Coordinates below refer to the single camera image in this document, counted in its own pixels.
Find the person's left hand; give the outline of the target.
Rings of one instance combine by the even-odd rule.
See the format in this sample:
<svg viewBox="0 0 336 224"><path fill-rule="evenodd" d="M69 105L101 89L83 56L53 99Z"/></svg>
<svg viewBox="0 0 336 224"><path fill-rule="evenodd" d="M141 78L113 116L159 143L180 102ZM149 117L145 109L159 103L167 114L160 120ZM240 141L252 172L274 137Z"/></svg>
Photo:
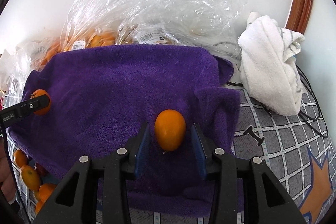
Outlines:
<svg viewBox="0 0 336 224"><path fill-rule="evenodd" d="M1 191L3 192L5 198L12 204L15 200L15 184L13 176L10 172L9 163L6 159L5 147L3 145L3 137L1 137L0 144L0 183Z"/></svg>

